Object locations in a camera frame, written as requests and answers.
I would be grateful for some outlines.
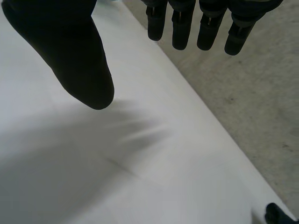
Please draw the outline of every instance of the robotic hand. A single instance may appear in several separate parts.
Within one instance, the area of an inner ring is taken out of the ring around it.
[[[162,37],[167,2],[173,8],[172,45],[175,49],[184,50],[187,46],[196,0],[141,0],[146,6],[149,38],[158,41]],[[255,22],[280,5],[283,0],[199,0],[203,16],[197,46],[209,50],[217,36],[222,18],[227,10],[232,12],[233,24],[228,32],[225,52],[237,55]]]

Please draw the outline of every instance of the gray floor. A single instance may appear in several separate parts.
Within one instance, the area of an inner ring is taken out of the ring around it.
[[[124,0],[147,26],[145,6]],[[285,0],[254,27],[242,52],[229,56],[224,45],[231,26],[227,13],[208,52],[196,47],[202,13],[196,6],[189,44],[172,48],[168,7],[159,46],[178,67],[240,148],[290,210],[299,217],[298,0]]]

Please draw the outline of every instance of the black object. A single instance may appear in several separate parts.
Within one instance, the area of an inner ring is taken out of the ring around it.
[[[114,86],[91,13],[96,0],[4,0],[13,28],[52,68],[61,85],[93,109],[110,105]]]
[[[159,22],[153,22],[149,18],[149,37],[152,40],[159,40],[163,34],[165,12],[167,0],[142,0],[148,11],[157,10]],[[168,0],[173,8],[173,36],[172,45],[178,50],[183,50],[187,46],[189,39],[192,16],[196,0]],[[228,33],[225,44],[225,52],[229,55],[238,54],[246,42],[255,23],[261,19],[265,13],[278,7],[283,0],[199,0],[200,9],[203,12],[200,21],[199,36],[197,46],[201,50],[209,50],[217,36],[223,16],[227,8],[232,12],[233,24]]]
[[[265,219],[267,224],[298,224],[288,217],[275,203],[270,203],[266,207]]]

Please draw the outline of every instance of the white surface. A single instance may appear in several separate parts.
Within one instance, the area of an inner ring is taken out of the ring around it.
[[[288,212],[122,3],[93,18],[116,90],[103,111],[68,95],[0,14],[0,223],[259,224],[270,202]]]

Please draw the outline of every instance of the white table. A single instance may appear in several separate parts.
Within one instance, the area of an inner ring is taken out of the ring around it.
[[[290,215],[125,6],[93,18],[115,83],[103,111],[0,13],[0,223],[262,224],[270,202]]]

